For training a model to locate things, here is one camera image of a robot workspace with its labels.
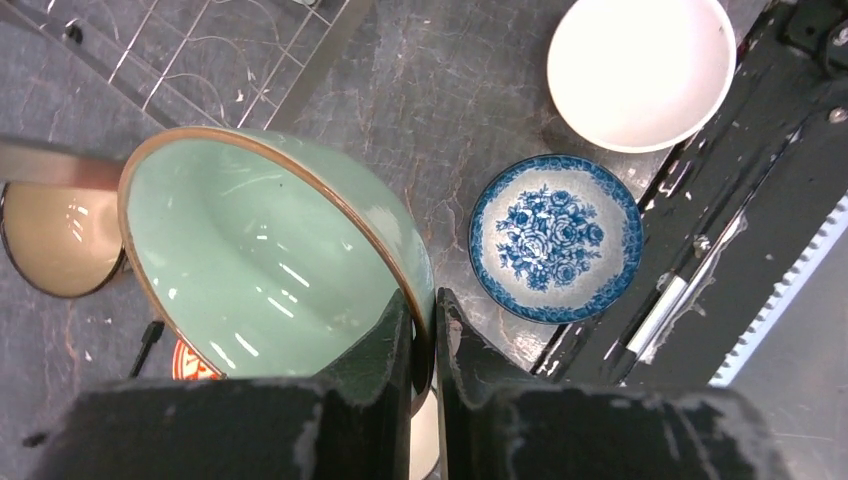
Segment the green bowl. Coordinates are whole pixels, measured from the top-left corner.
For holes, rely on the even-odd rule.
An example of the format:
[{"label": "green bowl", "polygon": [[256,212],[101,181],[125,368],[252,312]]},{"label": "green bowl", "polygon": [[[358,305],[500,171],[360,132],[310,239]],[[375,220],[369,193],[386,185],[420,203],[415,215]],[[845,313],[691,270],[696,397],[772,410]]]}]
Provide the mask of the green bowl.
[{"label": "green bowl", "polygon": [[217,373],[313,375],[400,288],[415,322],[413,383],[426,394],[430,260],[412,217],[356,161],[274,132],[178,128],[133,153],[118,201],[142,287]]}]

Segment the cream bowl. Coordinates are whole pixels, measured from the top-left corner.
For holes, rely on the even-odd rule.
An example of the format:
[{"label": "cream bowl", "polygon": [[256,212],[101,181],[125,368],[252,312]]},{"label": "cream bowl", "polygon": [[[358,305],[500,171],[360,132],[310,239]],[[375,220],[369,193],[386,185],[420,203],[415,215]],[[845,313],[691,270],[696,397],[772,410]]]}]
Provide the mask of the cream bowl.
[{"label": "cream bowl", "polygon": [[566,123],[609,150],[679,143],[716,113],[736,67],[717,0],[579,0],[548,52],[548,87]]}]

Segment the blue floral pattern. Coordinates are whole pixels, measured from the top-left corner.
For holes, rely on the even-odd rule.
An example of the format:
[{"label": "blue floral pattern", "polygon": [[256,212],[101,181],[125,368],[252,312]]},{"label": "blue floral pattern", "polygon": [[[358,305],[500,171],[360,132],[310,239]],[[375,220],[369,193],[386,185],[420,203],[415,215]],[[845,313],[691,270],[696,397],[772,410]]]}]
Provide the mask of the blue floral pattern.
[{"label": "blue floral pattern", "polygon": [[[483,211],[506,189],[516,178],[527,171],[580,171],[588,173],[595,184],[608,195],[619,207],[625,215],[625,220],[621,225],[621,249],[623,253],[624,264],[622,270],[617,275],[612,276],[604,285],[599,287],[592,297],[584,305],[579,307],[560,307],[560,306],[528,306],[519,303],[512,294],[504,288],[483,266]],[[486,292],[492,298],[519,317],[526,318],[541,323],[563,324],[571,323],[578,320],[583,320],[592,315],[596,315],[609,307],[630,285],[633,277],[636,275],[636,270],[639,267],[639,259],[642,255],[642,221],[639,214],[639,209],[633,196],[627,187],[622,184],[615,175],[601,166],[598,166],[588,160],[571,157],[567,155],[540,155],[522,162],[519,162],[501,173],[489,187],[480,196],[477,205],[471,214],[471,228],[468,237],[469,254],[471,257],[471,266],[474,273],[483,285]],[[561,272],[560,275],[565,278],[566,272]]]},{"label": "blue floral pattern", "polygon": [[565,190],[522,192],[509,207],[507,218],[495,228],[506,232],[509,243],[499,243],[501,267],[511,267],[531,290],[548,291],[551,282],[566,287],[601,258],[604,232],[590,221],[595,207],[583,204]]}]

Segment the small plate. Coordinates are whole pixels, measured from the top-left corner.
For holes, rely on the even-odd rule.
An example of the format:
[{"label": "small plate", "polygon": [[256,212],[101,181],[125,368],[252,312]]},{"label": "small plate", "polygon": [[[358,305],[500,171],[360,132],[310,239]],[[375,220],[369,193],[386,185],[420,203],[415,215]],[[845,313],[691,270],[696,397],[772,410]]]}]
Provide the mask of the small plate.
[{"label": "small plate", "polygon": [[633,196],[605,168],[540,155],[506,169],[471,215],[469,252],[483,288],[541,323],[602,312],[633,280],[642,223]]}]

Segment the metal wire rack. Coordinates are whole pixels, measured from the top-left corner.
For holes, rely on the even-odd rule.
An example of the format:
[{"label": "metal wire rack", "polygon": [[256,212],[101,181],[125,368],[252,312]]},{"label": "metal wire rack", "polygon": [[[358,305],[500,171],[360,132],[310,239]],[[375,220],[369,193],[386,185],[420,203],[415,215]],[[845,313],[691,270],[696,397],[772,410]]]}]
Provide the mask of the metal wire rack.
[{"label": "metal wire rack", "polygon": [[[266,128],[347,0],[15,4],[160,125]],[[66,31],[82,32],[78,43]]]}]

